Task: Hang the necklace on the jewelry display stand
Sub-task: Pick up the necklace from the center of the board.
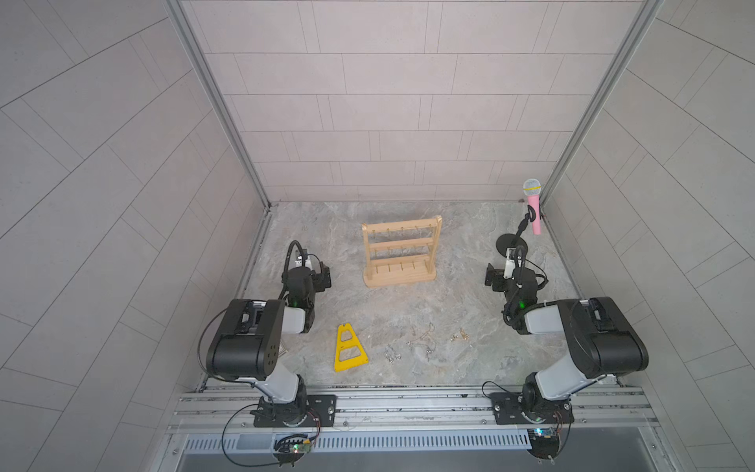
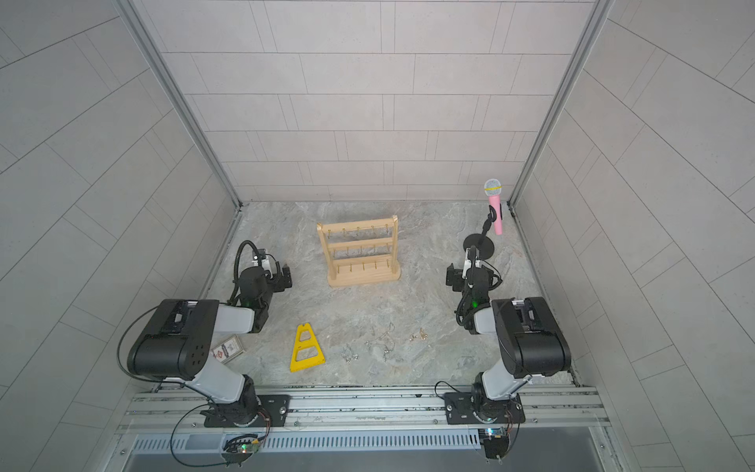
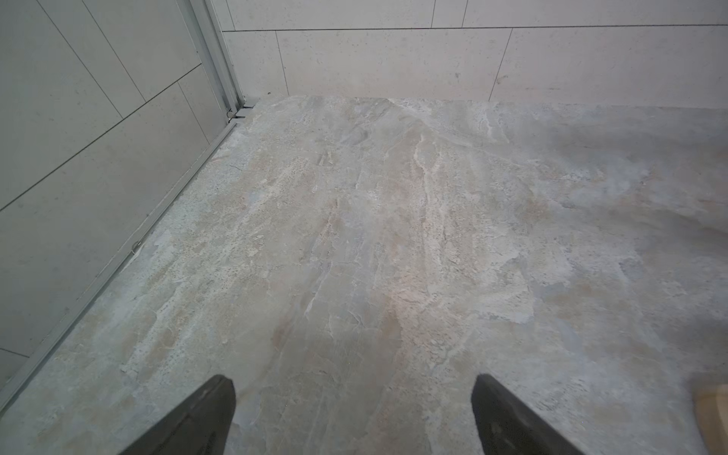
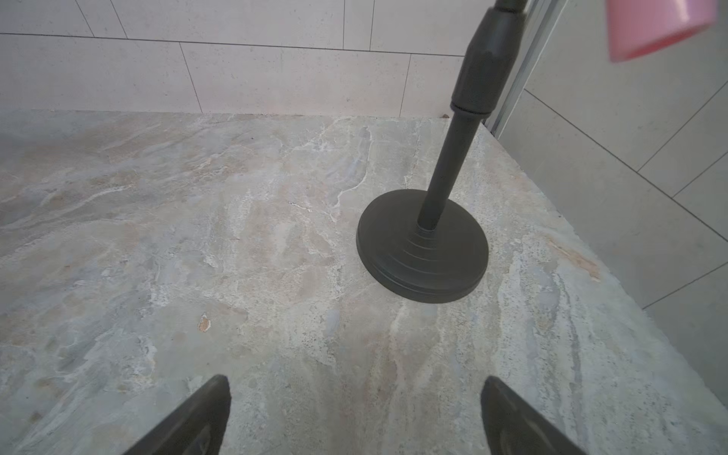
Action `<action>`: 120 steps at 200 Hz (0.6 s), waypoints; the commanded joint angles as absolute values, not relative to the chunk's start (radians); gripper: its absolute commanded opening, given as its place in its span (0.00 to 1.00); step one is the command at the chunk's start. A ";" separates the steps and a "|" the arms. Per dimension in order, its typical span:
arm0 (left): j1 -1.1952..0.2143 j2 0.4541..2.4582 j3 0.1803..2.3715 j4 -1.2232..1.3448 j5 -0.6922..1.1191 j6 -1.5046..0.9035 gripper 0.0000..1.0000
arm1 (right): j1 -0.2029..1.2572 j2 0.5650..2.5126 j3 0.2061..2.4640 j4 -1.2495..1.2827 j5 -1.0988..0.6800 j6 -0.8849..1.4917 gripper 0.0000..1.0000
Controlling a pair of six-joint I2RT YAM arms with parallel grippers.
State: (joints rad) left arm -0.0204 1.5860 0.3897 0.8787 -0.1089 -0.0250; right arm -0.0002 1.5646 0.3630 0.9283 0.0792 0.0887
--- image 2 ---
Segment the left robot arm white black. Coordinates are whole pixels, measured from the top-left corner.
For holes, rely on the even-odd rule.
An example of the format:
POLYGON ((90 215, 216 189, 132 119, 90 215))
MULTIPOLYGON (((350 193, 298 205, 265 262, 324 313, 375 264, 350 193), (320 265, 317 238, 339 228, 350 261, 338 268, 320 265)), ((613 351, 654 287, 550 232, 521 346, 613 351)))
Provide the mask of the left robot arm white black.
POLYGON ((206 428, 282 427, 288 395, 258 395, 251 377, 237 373, 212 353, 220 334, 258 334, 269 319, 271 299, 293 286, 288 265, 243 241, 236 253, 230 299, 165 299, 149 319, 119 368, 129 377, 182 385, 208 401, 206 428))

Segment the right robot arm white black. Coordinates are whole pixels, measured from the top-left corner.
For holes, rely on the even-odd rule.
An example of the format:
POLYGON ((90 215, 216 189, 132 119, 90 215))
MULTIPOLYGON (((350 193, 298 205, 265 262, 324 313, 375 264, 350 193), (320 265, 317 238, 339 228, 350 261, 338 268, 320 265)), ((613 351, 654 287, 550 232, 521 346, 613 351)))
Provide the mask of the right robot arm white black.
POLYGON ((521 423, 519 391, 536 377, 552 377, 571 366, 567 341, 542 297, 493 299, 490 292, 503 279, 484 261, 467 261, 462 269, 446 269, 446 285, 461 294, 454 315, 470 334, 492 334, 499 360, 479 373, 471 393, 446 401, 464 421, 521 423))

